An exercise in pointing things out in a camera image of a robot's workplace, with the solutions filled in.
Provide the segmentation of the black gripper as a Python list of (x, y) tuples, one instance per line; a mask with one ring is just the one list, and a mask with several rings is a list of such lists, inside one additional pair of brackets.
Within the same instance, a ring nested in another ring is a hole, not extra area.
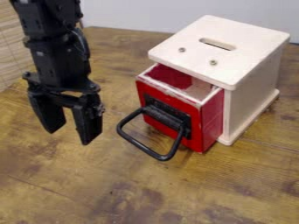
[(90, 79), (90, 45), (79, 28), (56, 37), (26, 37), (36, 71), (28, 81), (28, 98), (42, 126), (52, 134), (64, 124), (63, 107), (72, 115), (83, 145), (103, 131), (100, 87)]

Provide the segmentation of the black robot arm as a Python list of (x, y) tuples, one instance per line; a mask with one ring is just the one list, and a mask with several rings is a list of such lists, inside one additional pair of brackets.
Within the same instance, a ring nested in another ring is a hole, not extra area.
[(90, 45), (76, 27), (83, 14), (80, 0), (10, 0), (36, 67), (23, 78), (32, 110), (44, 129), (54, 133), (66, 124), (71, 109), (84, 145), (100, 135), (104, 106), (100, 87), (90, 80)]

